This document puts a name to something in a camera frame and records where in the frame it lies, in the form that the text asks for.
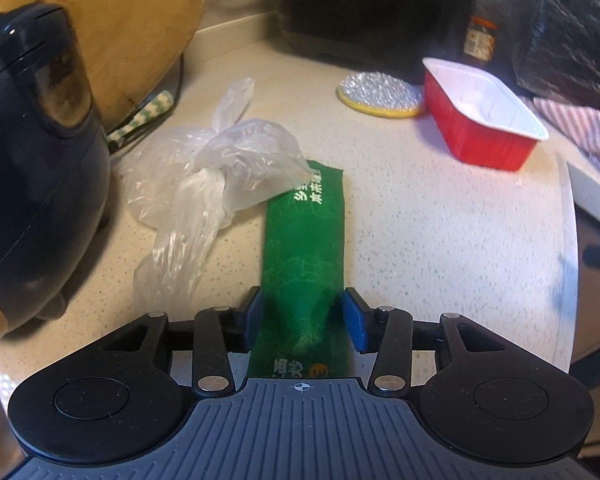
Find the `green snack wrapper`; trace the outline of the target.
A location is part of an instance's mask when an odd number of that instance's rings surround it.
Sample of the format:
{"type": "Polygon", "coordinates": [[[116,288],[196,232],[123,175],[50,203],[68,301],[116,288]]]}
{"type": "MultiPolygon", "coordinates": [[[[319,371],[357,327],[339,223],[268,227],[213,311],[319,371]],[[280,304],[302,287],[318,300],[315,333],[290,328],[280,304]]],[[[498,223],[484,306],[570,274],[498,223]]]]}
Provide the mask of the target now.
{"type": "Polygon", "coordinates": [[[250,352],[253,378],[349,374],[343,291],[343,171],[311,160],[312,180],[268,202],[261,292],[264,313],[250,352]]]}

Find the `red foil tray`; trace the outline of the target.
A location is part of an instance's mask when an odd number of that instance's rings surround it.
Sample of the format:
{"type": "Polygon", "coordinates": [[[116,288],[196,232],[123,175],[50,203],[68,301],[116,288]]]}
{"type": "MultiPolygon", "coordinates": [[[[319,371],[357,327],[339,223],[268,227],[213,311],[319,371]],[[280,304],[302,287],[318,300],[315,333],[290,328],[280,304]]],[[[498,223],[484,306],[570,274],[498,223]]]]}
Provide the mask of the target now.
{"type": "Polygon", "coordinates": [[[498,77],[472,66],[424,58],[424,100],[446,146],[465,164],[517,171],[550,135],[498,77]]]}

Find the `pink striped cloth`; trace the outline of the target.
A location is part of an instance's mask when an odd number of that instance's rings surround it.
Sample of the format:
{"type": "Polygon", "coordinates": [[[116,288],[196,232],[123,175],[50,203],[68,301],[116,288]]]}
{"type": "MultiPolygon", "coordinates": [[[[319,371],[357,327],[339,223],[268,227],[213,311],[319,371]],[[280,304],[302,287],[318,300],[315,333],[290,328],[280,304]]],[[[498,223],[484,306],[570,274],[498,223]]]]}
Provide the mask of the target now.
{"type": "Polygon", "coordinates": [[[600,111],[534,98],[534,108],[564,136],[600,163],[600,111]]]}

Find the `clear plastic bag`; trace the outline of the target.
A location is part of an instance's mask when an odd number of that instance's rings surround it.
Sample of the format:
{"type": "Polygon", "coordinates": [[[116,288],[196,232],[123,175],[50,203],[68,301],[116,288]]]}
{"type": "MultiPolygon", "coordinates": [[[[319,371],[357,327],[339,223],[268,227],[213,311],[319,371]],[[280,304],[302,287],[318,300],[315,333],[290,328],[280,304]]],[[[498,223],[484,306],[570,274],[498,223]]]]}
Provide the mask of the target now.
{"type": "Polygon", "coordinates": [[[155,133],[123,159],[129,211],[155,232],[134,271],[138,310],[192,312],[208,253],[235,214],[311,180],[313,171],[287,129],[245,118],[253,93],[251,78],[234,82],[210,127],[155,133]]]}

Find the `black glossy bag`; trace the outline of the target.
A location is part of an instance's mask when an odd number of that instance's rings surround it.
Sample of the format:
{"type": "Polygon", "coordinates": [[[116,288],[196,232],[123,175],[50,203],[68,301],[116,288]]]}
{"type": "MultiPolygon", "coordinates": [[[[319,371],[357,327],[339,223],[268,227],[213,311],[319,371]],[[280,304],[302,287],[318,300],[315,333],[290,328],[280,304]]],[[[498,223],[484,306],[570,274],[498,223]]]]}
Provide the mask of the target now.
{"type": "Polygon", "coordinates": [[[510,0],[516,83],[600,111],[600,0],[510,0]]]}

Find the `green white woven cloth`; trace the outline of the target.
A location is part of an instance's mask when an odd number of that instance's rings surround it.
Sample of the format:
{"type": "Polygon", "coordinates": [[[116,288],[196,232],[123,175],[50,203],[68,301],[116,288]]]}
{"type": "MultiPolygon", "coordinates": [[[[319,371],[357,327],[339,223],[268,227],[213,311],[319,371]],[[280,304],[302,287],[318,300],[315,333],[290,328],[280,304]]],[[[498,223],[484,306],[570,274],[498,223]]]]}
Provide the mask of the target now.
{"type": "Polygon", "coordinates": [[[124,138],[144,125],[148,125],[160,116],[170,112],[174,105],[174,96],[168,90],[159,92],[152,100],[142,107],[133,117],[121,128],[110,132],[107,136],[109,144],[120,148],[124,138]]]}

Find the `silver round foil lid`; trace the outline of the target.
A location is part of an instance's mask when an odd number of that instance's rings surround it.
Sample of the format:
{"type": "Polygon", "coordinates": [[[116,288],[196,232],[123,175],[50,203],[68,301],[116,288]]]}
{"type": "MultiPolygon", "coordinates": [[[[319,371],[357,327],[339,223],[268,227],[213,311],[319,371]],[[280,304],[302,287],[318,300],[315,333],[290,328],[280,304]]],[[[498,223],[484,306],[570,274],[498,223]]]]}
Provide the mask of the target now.
{"type": "Polygon", "coordinates": [[[381,72],[358,72],[344,77],[336,96],[351,110],[380,118],[411,118],[424,110],[419,88],[381,72]]]}

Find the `navy and gold rice cooker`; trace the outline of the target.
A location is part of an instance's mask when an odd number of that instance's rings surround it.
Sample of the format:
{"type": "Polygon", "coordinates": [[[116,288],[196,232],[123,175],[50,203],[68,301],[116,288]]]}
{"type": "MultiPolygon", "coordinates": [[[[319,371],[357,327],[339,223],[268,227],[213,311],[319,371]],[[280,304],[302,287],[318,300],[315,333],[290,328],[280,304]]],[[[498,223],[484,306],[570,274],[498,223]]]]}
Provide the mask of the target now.
{"type": "Polygon", "coordinates": [[[109,152],[76,35],[58,4],[0,13],[0,338],[66,310],[98,228],[109,152]]]}

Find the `glass sauce jar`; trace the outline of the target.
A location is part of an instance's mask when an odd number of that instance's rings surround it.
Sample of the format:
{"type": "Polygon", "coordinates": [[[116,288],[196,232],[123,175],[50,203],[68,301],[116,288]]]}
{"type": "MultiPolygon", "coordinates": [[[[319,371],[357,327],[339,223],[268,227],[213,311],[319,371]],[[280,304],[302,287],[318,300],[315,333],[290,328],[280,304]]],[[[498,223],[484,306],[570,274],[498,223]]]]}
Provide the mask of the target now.
{"type": "Polygon", "coordinates": [[[467,63],[486,65],[491,62],[497,31],[498,26],[485,18],[475,15],[470,18],[463,48],[467,63]]]}

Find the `black rectangular appliance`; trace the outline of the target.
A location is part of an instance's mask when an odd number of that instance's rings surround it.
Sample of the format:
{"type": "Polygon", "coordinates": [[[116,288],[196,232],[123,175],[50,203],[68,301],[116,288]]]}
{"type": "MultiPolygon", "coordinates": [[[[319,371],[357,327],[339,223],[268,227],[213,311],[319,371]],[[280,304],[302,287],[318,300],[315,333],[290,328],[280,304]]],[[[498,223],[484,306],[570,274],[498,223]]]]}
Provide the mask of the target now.
{"type": "Polygon", "coordinates": [[[309,56],[414,76],[422,59],[462,56],[475,0],[280,0],[282,32],[309,56]]]}

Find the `round wooden cutting board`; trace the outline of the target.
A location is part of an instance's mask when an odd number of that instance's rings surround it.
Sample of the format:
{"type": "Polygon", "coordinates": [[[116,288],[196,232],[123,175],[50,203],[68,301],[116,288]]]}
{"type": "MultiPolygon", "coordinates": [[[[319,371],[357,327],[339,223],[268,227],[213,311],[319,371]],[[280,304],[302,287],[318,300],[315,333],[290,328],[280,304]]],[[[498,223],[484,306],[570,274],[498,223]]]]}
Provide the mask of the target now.
{"type": "Polygon", "coordinates": [[[166,76],[195,35],[204,10],[204,0],[44,1],[68,11],[108,130],[166,76]]]}

